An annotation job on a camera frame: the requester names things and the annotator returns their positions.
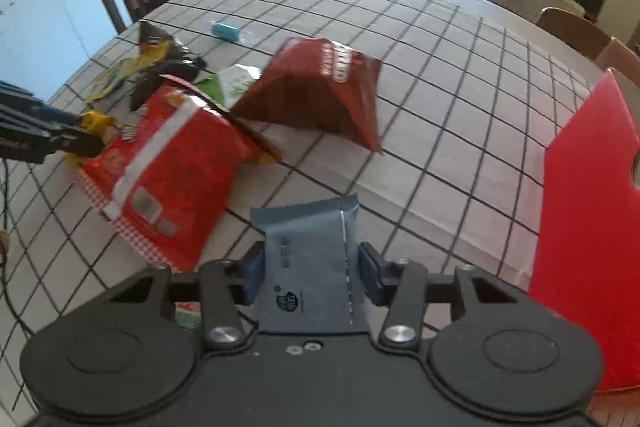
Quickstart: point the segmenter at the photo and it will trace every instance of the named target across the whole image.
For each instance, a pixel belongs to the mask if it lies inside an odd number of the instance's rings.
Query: white tablecloth
[[[358,238],[386,258],[444,273],[473,263],[526,288],[543,154],[598,80],[590,62],[483,0],[172,0],[146,18],[201,54],[212,72],[235,63],[262,67],[296,35],[330,38],[384,63],[377,108],[384,153],[322,132],[257,124],[284,158],[241,169],[203,261],[239,257],[260,238],[249,226],[252,207],[356,192]],[[212,38],[212,21],[242,28],[242,43]],[[84,110],[91,80],[137,54],[137,39],[137,25],[113,39],[52,105]],[[129,88],[98,108],[124,117]],[[17,226],[8,291],[34,330],[145,266],[89,208],[61,154],[41,166],[14,164],[9,182]],[[374,330],[383,317],[370,310]],[[444,327],[448,305],[431,305],[425,322],[427,336]],[[25,340],[0,301],[0,399],[18,422],[33,411],[18,369]]]

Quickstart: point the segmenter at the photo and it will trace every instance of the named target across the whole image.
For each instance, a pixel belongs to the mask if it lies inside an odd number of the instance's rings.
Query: metal screw
[[[240,331],[233,326],[216,326],[209,330],[209,338],[219,344],[231,344],[240,338]]]
[[[415,338],[415,330],[405,325],[389,326],[385,330],[385,337],[391,342],[405,343]]]
[[[287,346],[287,353],[290,355],[302,355],[302,346]]]
[[[310,341],[308,343],[305,343],[305,349],[308,351],[320,351],[320,349],[322,349],[322,344],[320,344],[319,342]]]

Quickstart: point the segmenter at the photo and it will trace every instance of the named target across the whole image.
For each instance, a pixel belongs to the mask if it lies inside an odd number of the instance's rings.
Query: red folder
[[[600,389],[640,385],[640,89],[608,71],[545,153],[529,294],[596,338]]]

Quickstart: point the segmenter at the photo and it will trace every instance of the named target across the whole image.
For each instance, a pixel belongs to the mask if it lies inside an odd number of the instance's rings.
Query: red chip bag
[[[382,63],[328,39],[290,38],[231,114],[321,129],[379,152],[376,89]]]
[[[82,165],[79,181],[146,260],[190,271],[249,154],[238,131],[202,99],[164,84]]]

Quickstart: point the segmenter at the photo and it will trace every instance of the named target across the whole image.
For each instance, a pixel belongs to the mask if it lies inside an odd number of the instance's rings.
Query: barcode
[[[154,224],[162,214],[162,206],[144,187],[136,188],[131,196],[130,204],[133,210],[151,224]]]

